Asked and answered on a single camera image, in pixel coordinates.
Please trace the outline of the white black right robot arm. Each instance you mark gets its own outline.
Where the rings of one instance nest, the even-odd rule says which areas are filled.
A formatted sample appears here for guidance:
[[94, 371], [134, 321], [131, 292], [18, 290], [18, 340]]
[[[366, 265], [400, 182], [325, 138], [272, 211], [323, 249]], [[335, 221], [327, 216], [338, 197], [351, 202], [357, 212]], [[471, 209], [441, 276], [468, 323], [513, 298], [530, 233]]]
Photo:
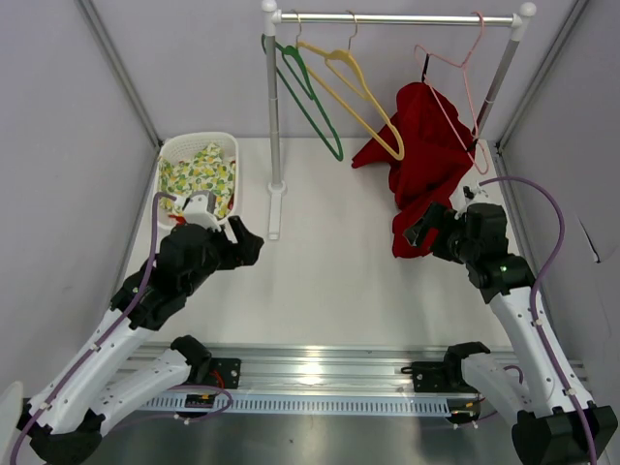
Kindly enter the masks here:
[[441, 363], [415, 362], [407, 371], [417, 391], [472, 388], [489, 400], [511, 428], [524, 464], [594, 464], [618, 427], [609, 406], [599, 406], [575, 375], [549, 321], [537, 308], [534, 275], [509, 250], [502, 206], [472, 203], [458, 213], [431, 203], [404, 236], [433, 256], [463, 265], [509, 336], [519, 378], [510, 375], [481, 342], [447, 348]]

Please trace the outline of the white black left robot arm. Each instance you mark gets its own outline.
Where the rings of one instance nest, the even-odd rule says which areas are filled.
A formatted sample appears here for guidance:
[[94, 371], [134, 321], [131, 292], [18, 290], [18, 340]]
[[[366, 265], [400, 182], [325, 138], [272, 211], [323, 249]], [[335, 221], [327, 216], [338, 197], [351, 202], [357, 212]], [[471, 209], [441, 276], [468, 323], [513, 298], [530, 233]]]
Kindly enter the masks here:
[[27, 442], [46, 464], [81, 464], [151, 398], [212, 380], [212, 354], [191, 335], [175, 338], [151, 366], [117, 383], [112, 377], [212, 274], [258, 261], [264, 240], [237, 216], [229, 225], [225, 232], [186, 223], [151, 239], [148, 258], [125, 279], [87, 342], [45, 389], [24, 401], [12, 463]]

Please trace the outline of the yellow hanger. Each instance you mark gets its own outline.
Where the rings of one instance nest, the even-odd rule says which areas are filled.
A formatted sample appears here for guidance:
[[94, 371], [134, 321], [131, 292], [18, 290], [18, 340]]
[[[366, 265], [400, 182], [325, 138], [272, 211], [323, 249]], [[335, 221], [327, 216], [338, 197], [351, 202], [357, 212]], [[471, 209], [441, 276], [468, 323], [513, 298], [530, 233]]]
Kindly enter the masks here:
[[[349, 11], [349, 14], [355, 25], [355, 33], [348, 39], [347, 49], [334, 49], [332, 51], [325, 51], [317, 46], [313, 46], [307, 42], [301, 41], [299, 38], [295, 38], [295, 47], [308, 50], [309, 52], [320, 56], [324, 59], [325, 66], [337, 76], [341, 82], [343, 82], [350, 90], [356, 93], [360, 99], [369, 103], [375, 111], [381, 116], [387, 128], [391, 131], [396, 141], [396, 148], [392, 148], [391, 145], [379, 135], [349, 104], [335, 91], [333, 90], [316, 72], [309, 66], [306, 67], [309, 76], [315, 80], [333, 99], [335, 99], [339, 105], [345, 109], [376, 141], [387, 154], [396, 161], [402, 161], [405, 156], [405, 146], [399, 131], [391, 123], [390, 117], [384, 111], [383, 107], [377, 101], [375, 96], [370, 91], [365, 81], [362, 69], [359, 67], [357, 61], [351, 54], [351, 45], [353, 38], [358, 33], [358, 21], [357, 16]], [[353, 74], [356, 79], [356, 84], [351, 83], [342, 73], [340, 73], [333, 65], [333, 62], [340, 62], [344, 64]]]

